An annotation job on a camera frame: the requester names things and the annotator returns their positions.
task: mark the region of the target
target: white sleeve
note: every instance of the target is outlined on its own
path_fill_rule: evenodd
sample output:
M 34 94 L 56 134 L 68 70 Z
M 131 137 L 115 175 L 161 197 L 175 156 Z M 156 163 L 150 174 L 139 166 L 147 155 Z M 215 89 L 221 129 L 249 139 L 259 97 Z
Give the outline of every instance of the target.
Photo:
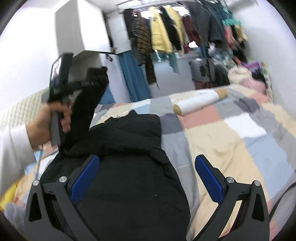
M 26 126 L 0 133 L 0 197 L 35 161 Z

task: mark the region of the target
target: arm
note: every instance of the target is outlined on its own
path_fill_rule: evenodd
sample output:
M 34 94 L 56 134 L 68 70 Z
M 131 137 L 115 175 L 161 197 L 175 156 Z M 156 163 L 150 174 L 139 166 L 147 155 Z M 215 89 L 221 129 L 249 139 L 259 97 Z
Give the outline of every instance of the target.
M 36 161 L 25 126 L 0 134 L 0 197 Z
M 53 111 L 63 112 L 61 124 L 63 131 L 68 132 L 71 110 L 53 102 L 43 104 L 37 117 L 26 126 L 0 133 L 0 197 L 23 175 L 26 165 L 36 161 L 33 149 L 50 140 L 49 122 Z

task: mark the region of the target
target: pink clothing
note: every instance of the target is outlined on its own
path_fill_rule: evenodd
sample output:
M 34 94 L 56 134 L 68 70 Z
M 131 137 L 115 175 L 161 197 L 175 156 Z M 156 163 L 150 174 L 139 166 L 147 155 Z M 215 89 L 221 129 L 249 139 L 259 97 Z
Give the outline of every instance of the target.
M 256 90 L 260 94 L 264 94 L 266 92 L 266 86 L 262 81 L 254 80 L 254 79 L 248 79 L 245 80 L 242 85 L 244 87 L 247 87 L 249 89 Z

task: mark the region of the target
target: hand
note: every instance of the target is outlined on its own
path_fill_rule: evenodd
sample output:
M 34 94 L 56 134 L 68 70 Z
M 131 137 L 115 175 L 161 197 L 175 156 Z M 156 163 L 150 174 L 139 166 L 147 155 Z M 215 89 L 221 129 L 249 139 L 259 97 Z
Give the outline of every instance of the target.
M 64 114 L 63 119 L 61 119 L 61 125 L 64 133 L 70 131 L 70 123 L 72 113 L 68 103 L 63 105 L 61 102 L 44 103 L 41 106 L 36 118 L 29 124 L 26 125 L 27 134 L 32 149 L 35 149 L 41 144 L 47 143 L 50 140 L 49 134 L 49 123 L 50 123 L 50 113 L 58 111 Z

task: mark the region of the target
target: yellow fabric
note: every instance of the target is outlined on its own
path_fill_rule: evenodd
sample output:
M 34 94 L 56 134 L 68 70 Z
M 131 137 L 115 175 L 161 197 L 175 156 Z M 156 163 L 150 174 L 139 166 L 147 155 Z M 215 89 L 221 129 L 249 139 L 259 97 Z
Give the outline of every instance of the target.
M 18 183 L 19 180 L 14 182 L 0 199 L 0 210 L 4 210 L 6 204 L 13 201 Z
M 155 7 L 149 8 L 149 11 L 151 11 L 154 15 L 150 22 L 152 48 L 168 54 L 172 53 L 173 47 L 161 16 L 155 12 Z
M 167 11 L 168 15 L 170 16 L 170 18 L 172 20 L 174 20 L 174 22 L 175 22 L 174 25 L 175 25 L 175 28 L 176 28 L 178 36 L 179 36 L 179 40 L 180 40 L 181 45 L 182 45 L 184 43 L 184 39 L 183 39 L 183 27 L 182 27 L 183 22 L 182 22 L 181 16 L 172 7 L 166 8 L 166 11 Z

